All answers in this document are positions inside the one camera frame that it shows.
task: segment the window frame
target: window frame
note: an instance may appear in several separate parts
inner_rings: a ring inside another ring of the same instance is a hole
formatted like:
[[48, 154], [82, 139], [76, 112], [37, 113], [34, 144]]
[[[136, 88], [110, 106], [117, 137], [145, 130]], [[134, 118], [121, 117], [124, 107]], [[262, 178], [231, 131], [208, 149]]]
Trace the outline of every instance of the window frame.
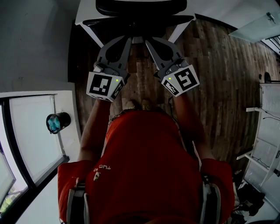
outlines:
[[[10, 168], [10, 165], [8, 164], [8, 161], [7, 161], [6, 156], [4, 154], [1, 142], [0, 142], [0, 153], [3, 155], [3, 159], [4, 159], [4, 161], [5, 161], [6, 165], [7, 165], [7, 168], [9, 169], [9, 172], [10, 172], [10, 174], [13, 177], [13, 181], [11, 182], [11, 184], [9, 186], [9, 189], [5, 192], [5, 194], [7, 195], [9, 193], [10, 189], [13, 187], [14, 183], [16, 182], [16, 178], [15, 178], [15, 176], [14, 176], [14, 174], [13, 174], [11, 168]], [[4, 203], [5, 198], [6, 197], [4, 197], [2, 200], [0, 200], [0, 206], [2, 206], [2, 204]]]
[[37, 97], [37, 96], [53, 96], [55, 94], [37, 94], [37, 95], [25, 95], [25, 96], [15, 96], [15, 97], [5, 97], [0, 98], [0, 106], [2, 106], [2, 116], [4, 128], [10, 146], [11, 153], [15, 160], [15, 163], [19, 169], [20, 174], [27, 184], [27, 188], [23, 191], [7, 208], [7, 210], [1, 214], [0, 224], [11, 224], [16, 223], [32, 201], [37, 197], [37, 195], [48, 185], [48, 183], [56, 176], [57, 168], [60, 164], [66, 163], [69, 161], [69, 157], [66, 156], [62, 151], [62, 157], [48, 169], [42, 177], [34, 182], [28, 172], [27, 167], [25, 166], [24, 160], [21, 156], [17, 140], [14, 134], [11, 111], [10, 111], [10, 99], [13, 98], [23, 98], [23, 97]]

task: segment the person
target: person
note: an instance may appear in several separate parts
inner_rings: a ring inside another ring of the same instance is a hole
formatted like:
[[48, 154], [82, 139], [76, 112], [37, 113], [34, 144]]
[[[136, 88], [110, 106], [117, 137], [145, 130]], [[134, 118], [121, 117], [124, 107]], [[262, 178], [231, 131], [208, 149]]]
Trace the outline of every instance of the person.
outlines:
[[[78, 161], [59, 166], [61, 220], [67, 218], [69, 190], [84, 181], [91, 224], [197, 224], [203, 200], [202, 175], [208, 175], [219, 187], [219, 223], [224, 223], [235, 200], [231, 167], [214, 159], [187, 95], [174, 98], [187, 151], [173, 119], [160, 111], [125, 112], [107, 130], [110, 104], [95, 101], [82, 134]], [[189, 142], [195, 145], [201, 169], [188, 149]]]

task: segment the window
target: window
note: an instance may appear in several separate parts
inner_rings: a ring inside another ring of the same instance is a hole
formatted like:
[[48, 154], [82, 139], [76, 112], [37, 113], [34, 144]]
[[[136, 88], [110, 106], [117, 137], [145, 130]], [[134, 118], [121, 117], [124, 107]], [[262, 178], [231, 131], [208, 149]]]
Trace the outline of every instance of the window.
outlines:
[[0, 222], [15, 223], [69, 158], [46, 128], [51, 95], [0, 99]]

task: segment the red shirt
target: red shirt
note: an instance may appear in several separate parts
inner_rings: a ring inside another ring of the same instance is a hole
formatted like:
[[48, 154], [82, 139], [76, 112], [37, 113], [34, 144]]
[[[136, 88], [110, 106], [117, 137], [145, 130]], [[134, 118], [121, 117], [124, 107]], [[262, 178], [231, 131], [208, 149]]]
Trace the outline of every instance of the red shirt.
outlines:
[[[135, 111], [117, 118], [107, 132], [103, 157], [66, 163], [58, 169], [60, 218], [66, 221], [69, 189], [85, 180], [92, 224], [145, 223], [162, 216], [199, 223], [202, 179], [213, 177], [221, 193], [220, 223], [234, 206], [231, 167], [222, 161], [199, 164], [182, 147], [173, 120], [157, 112]], [[94, 181], [96, 172], [100, 172]]]

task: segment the black cylinder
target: black cylinder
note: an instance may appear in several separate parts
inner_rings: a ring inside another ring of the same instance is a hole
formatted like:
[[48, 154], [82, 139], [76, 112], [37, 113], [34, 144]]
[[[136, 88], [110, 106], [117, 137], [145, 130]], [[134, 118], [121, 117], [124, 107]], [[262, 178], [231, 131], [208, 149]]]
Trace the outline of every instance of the black cylinder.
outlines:
[[[50, 128], [50, 124], [49, 124], [49, 120], [55, 120], [59, 121], [59, 128], [56, 127], [55, 130], [51, 129]], [[51, 134], [57, 134], [59, 133], [62, 129], [66, 128], [67, 126], [69, 126], [71, 123], [71, 118], [69, 116], [69, 114], [65, 113], [65, 112], [62, 112], [62, 113], [58, 113], [58, 114], [50, 114], [47, 116], [47, 119], [46, 119], [46, 125], [47, 125], [47, 128], [49, 130], [49, 132]]]

